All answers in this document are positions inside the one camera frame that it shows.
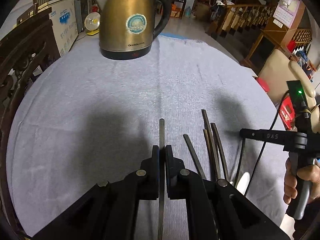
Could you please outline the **person's right hand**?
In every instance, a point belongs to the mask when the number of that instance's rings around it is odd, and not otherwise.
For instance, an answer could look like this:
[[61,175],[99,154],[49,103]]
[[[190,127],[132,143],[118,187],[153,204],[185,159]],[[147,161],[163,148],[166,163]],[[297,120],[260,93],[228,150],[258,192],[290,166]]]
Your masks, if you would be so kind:
[[[289,205],[292,199],[296,199],[299,195],[297,192],[297,178],[292,174],[291,171],[291,161],[288,158],[286,160],[286,173],[284,177],[284,202]],[[297,176],[306,181],[312,182],[312,189],[310,192],[308,203],[313,202],[314,200],[319,198],[319,182],[320,182],[320,170],[319,163],[316,161],[315,165],[309,165],[303,168],[300,168],[297,171]]]

